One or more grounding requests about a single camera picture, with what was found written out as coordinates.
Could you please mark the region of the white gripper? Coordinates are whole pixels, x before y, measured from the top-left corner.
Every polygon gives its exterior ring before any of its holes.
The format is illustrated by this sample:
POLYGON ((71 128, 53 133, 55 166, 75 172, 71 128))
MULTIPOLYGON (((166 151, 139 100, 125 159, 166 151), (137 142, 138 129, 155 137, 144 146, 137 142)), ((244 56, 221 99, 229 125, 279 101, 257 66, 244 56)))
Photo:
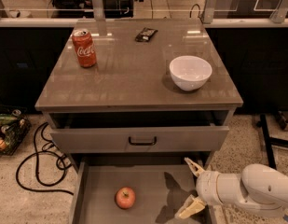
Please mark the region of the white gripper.
POLYGON ((183 206, 174 215, 175 218, 189 218, 201 212, 206 207, 206 204, 235 204, 242 200, 240 175, 222 174, 217 171, 204 172, 204 169, 199 164, 188 157, 185 157, 185 162, 192 174, 198 178, 196 191, 199 196, 189 195, 183 206))

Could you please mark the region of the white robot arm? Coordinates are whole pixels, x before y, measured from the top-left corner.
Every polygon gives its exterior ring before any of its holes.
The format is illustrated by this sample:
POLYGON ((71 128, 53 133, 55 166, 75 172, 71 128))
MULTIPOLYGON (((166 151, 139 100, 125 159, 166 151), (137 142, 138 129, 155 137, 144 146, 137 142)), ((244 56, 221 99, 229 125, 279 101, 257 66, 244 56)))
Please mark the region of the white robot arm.
POLYGON ((198 196, 189 195, 175 214, 186 219, 201 212, 207 205, 232 204, 260 217, 283 217, 288 208, 288 176, 263 164, 250 164, 240 174, 205 171, 185 158, 197 178, 198 196))

